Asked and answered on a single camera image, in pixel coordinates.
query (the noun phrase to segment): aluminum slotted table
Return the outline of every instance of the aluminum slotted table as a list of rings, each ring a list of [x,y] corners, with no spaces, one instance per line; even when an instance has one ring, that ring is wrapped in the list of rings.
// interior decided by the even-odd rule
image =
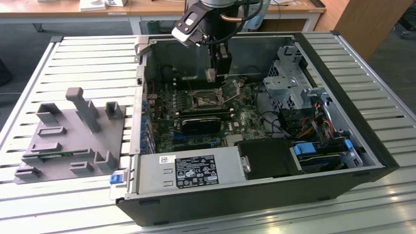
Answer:
[[[14,233],[415,233],[416,117],[342,36],[305,33],[402,168],[335,200],[227,217],[139,227],[109,197],[110,176],[17,185],[14,173],[39,121],[42,102],[61,109],[69,87],[95,106],[127,105],[121,168],[130,165],[137,82],[135,36],[51,42],[0,133],[0,227]]]

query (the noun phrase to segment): warning label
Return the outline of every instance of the warning label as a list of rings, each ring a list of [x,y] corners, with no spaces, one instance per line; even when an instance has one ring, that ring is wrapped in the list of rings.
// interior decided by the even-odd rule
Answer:
[[[191,188],[219,183],[214,155],[175,159],[177,186]]]

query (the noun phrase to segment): blue latch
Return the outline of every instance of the blue latch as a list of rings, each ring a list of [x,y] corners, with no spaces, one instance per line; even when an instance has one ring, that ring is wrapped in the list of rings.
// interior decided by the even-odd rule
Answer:
[[[315,149],[314,144],[311,142],[299,143],[298,145],[295,145],[294,151],[295,151],[297,155],[317,153],[317,149]]]
[[[123,183],[123,174],[115,174],[110,177],[110,184],[122,184]]]
[[[351,142],[351,140],[346,140],[346,145],[347,145],[347,147],[349,147],[349,149],[353,149],[353,142]]]

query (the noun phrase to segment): white box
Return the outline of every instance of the white box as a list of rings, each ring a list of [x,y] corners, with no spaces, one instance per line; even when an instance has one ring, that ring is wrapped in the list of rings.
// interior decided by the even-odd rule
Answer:
[[[106,0],[107,6],[125,6],[129,0]]]
[[[105,0],[79,0],[79,11],[106,10]]]

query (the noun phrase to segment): floor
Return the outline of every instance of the floor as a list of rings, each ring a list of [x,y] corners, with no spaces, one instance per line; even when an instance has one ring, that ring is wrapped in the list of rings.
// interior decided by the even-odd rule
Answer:
[[[0,93],[21,93],[37,68],[53,36],[131,35],[127,22],[45,24],[38,33],[31,24],[0,24],[0,58],[14,74],[13,81],[0,86]],[[402,29],[393,31],[369,63],[406,104],[416,112],[416,36],[402,39]],[[0,95],[0,129],[19,95]]]

